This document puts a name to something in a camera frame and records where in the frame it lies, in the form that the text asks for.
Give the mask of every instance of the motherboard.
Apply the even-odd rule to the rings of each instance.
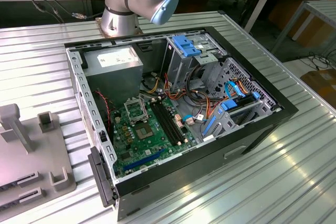
[[[123,177],[197,144],[188,125],[181,125],[169,98],[114,111],[113,148],[117,154],[114,172]],[[148,119],[132,124],[135,116]]]

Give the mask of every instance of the silver metal sheet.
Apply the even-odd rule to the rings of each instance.
[[[335,223],[335,109],[225,15],[178,14],[163,26],[140,24],[145,33],[214,26],[299,112],[251,153],[120,223]],[[96,23],[3,29],[0,38],[0,104],[18,102],[25,119],[46,110],[59,115],[77,182],[68,195],[4,223],[114,222],[87,160],[89,142],[62,45],[101,38]]]

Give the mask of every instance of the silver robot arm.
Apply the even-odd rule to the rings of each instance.
[[[140,15],[162,25],[173,15],[179,0],[105,0],[101,29],[111,37],[134,35]]]

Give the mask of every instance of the blue wire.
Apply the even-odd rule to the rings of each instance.
[[[192,115],[186,115],[185,117],[183,117],[183,121],[187,120],[188,118],[192,118],[193,116]]]
[[[231,85],[234,90],[236,91],[236,93],[241,96],[241,97],[245,97],[245,95],[241,92],[240,88],[237,86],[237,84],[235,84],[233,81],[227,81],[225,83],[225,86],[224,86],[224,89],[225,89],[225,93],[227,94],[227,96],[229,98],[231,98],[231,94],[230,94],[230,91],[229,91],[229,85]]]

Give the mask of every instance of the cardboard box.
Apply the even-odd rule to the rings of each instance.
[[[301,76],[301,80],[336,109],[335,69],[311,71]]]

